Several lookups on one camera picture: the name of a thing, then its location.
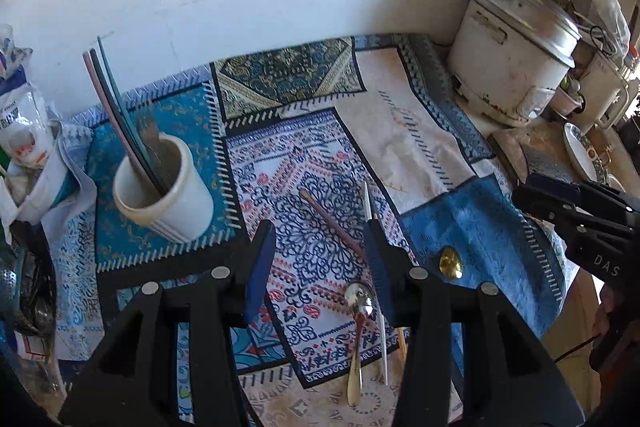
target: plastic bag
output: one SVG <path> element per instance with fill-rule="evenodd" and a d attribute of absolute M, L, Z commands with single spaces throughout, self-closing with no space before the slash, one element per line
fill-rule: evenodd
<path fill-rule="evenodd" d="M 16 48 L 11 26 L 0 25 L 0 147 L 18 164 L 42 169 L 54 140 L 44 97 L 27 82 L 32 52 Z"/>
<path fill-rule="evenodd" d="M 8 92 L 16 74 L 0 83 L 0 146 L 14 161 L 29 169 L 42 169 L 53 150 L 47 107 L 40 91 L 24 81 Z"/>
<path fill-rule="evenodd" d="M 591 0 L 590 15 L 588 18 L 592 23 L 599 26 L 600 24 L 598 23 L 600 21 L 593 20 L 594 17 L 592 14 L 594 13 L 597 13 L 604 24 L 602 29 L 606 30 L 613 40 L 612 44 L 615 52 L 612 54 L 611 59 L 618 62 L 620 59 L 626 57 L 629 51 L 629 40 L 631 38 L 625 17 L 622 15 L 620 3 L 618 0 Z"/>

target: spoon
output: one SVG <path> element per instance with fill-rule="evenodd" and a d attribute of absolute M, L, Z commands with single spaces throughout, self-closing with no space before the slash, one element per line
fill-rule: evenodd
<path fill-rule="evenodd" d="M 347 308 L 356 322 L 356 344 L 351 356 L 351 368 L 347 382 L 347 402 L 356 407 L 362 395 L 362 371 L 360 369 L 360 337 L 362 327 L 373 312 L 373 292 L 364 284 L 351 283 L 344 292 Z"/>
<path fill-rule="evenodd" d="M 440 271 L 447 280 L 452 281 L 462 277 L 462 262 L 458 252 L 453 247 L 444 247 L 442 249 L 439 265 Z"/>

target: ceramic cup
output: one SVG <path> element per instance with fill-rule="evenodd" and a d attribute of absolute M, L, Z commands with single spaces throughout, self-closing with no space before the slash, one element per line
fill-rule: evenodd
<path fill-rule="evenodd" d="M 164 197 L 141 181 L 125 156 L 113 179 L 113 200 L 123 216 L 174 243 L 200 237 L 213 216 L 213 199 L 181 139 L 160 133 L 159 155 L 171 185 Z"/>

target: silver spoon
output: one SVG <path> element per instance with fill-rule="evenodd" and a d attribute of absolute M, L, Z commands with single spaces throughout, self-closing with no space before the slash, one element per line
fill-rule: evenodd
<path fill-rule="evenodd" d="M 347 402 L 351 407 L 357 406 L 362 395 L 362 371 L 360 369 L 360 337 L 362 327 L 373 312 L 373 292 L 364 284 L 351 283 L 344 292 L 347 308 L 356 322 L 356 344 L 351 356 L 351 368 L 347 382 Z"/>

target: pot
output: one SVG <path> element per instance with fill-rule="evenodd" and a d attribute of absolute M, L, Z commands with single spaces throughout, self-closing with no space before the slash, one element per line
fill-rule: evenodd
<path fill-rule="evenodd" d="M 556 89 L 554 97 L 549 102 L 549 107 L 562 116 L 568 116 L 576 109 L 582 107 L 582 100 L 572 99 L 561 87 Z"/>
<path fill-rule="evenodd" d="M 449 68 L 472 107 L 500 123 L 526 126 L 573 68 L 579 38 L 551 0 L 471 0 Z"/>

